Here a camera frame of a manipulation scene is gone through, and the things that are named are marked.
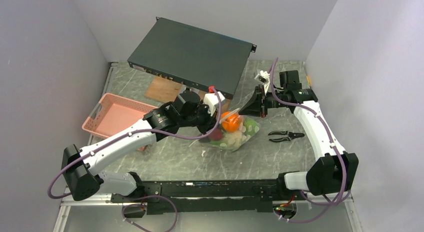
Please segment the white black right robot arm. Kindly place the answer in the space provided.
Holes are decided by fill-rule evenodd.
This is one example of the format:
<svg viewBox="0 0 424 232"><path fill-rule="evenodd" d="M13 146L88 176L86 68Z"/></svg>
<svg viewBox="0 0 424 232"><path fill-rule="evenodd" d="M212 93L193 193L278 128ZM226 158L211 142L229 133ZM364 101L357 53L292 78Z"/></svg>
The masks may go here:
<svg viewBox="0 0 424 232"><path fill-rule="evenodd" d="M287 107L301 123L309 139L315 163L307 172L286 172L278 176L275 192L288 199L295 190L313 195L350 191L359 159L347 153L324 119L318 98L310 88L303 88L297 70L280 72L280 86L271 83L267 71L258 71L254 78L260 82L250 100L241 108L242 115L266 117L269 109Z"/></svg>

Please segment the clear zip top bag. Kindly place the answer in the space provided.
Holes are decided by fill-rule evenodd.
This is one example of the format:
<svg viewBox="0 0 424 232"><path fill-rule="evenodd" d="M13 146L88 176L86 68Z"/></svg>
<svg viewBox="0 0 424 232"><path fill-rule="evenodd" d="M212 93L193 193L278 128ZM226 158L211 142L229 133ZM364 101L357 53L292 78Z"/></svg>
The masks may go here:
<svg viewBox="0 0 424 232"><path fill-rule="evenodd" d="M255 136L261 125L247 115L241 115L239 108L222 113L219 125L208 137L194 141L202 146L216 147L234 152Z"/></svg>

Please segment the orange fake fruit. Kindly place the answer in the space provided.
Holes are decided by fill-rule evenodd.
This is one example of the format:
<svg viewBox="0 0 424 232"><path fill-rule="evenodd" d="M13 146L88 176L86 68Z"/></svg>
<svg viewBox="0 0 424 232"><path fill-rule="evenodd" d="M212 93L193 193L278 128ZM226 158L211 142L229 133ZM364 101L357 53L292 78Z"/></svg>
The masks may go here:
<svg viewBox="0 0 424 232"><path fill-rule="evenodd" d="M238 113L234 113L221 123L221 127L226 132L236 132L237 130L239 130L240 125L242 123L243 117Z"/></svg>

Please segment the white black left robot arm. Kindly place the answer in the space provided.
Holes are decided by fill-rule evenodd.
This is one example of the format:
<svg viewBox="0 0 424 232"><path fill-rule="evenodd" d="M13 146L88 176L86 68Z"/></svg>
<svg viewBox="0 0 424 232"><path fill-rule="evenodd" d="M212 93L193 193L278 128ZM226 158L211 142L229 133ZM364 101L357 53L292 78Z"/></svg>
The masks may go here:
<svg viewBox="0 0 424 232"><path fill-rule="evenodd" d="M210 87L202 99L197 93L185 90L173 102L150 110L133 125L101 142L83 148L74 144L66 147L60 175L70 191L64 196L81 201L103 190L121 194L132 202L139 201L144 186L137 173L114 173L105 169L136 149L168 136L189 140L190 137L177 134L180 128L197 128L200 134L193 140L206 138L218 127L225 100L214 87Z"/></svg>

